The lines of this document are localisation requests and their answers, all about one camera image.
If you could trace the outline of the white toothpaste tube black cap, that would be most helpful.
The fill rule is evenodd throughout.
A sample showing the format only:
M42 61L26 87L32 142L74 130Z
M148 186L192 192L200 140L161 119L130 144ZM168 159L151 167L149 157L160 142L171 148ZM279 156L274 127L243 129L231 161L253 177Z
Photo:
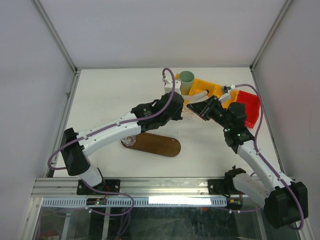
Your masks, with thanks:
M207 96L208 93L209 92L207 90L204 90L204 91L201 91L200 93L197 93L195 95L182 95L182 97L185 101L193 102L193 101L196 101L198 99L201 99L201 98Z

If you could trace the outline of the green plastic cup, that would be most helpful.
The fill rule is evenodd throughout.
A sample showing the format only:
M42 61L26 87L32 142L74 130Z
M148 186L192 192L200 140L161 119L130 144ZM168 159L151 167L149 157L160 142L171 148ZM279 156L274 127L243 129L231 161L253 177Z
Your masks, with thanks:
M188 95L194 83L195 76L191 71L182 71L178 77L181 81L180 91L182 95Z

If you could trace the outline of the clear glass tumbler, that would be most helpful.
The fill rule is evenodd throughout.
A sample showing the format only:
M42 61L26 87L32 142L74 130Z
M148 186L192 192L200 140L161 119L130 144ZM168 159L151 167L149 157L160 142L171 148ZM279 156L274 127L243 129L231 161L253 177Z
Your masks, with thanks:
M136 143L136 135L129 135L121 139L121 143L125 147L131 147Z

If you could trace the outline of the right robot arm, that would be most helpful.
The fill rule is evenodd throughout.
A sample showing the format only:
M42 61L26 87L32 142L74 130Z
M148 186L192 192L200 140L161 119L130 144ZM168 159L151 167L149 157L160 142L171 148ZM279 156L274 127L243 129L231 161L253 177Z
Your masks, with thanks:
M253 179L244 169L233 167L224 174L224 190L230 194L244 193L258 204L268 223L275 229L284 226L295 230L304 227L308 217L308 190L273 166L258 148L256 138L245 125L247 115L243 103L233 102L224 108L216 96L189 103L187 108L205 121L213 120L223 127L226 144L240 156L257 175Z

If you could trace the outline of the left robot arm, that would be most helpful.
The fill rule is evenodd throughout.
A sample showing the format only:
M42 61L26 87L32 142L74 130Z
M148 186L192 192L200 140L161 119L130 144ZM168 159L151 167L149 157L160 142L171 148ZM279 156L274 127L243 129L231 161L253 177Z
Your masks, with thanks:
M75 132L71 127L63 133L61 155L69 176L87 183L93 194L100 194L105 182L100 170L89 156L100 148L130 136L136 136L166 125L170 120L182 120L183 97L169 92L149 103L142 103L113 122L89 130Z

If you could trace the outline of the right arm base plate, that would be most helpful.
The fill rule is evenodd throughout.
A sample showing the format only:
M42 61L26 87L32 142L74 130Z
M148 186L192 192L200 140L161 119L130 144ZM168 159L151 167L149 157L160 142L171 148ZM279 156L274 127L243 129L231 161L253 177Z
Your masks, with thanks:
M222 178L208 179L207 189L209 195L222 195L228 198L230 198L231 195L239 195L241 193Z

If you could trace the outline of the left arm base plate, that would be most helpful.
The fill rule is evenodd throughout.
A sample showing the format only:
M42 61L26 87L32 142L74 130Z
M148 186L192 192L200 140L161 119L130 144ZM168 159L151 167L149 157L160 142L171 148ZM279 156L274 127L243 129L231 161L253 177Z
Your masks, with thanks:
M93 187L93 189L98 190L98 192L97 192L97 191L91 190L89 187L87 187L82 180L78 180L76 194L79 196L101 195L102 193L100 191L119 193L120 192L120 184L121 184L120 179L104 178L102 183Z

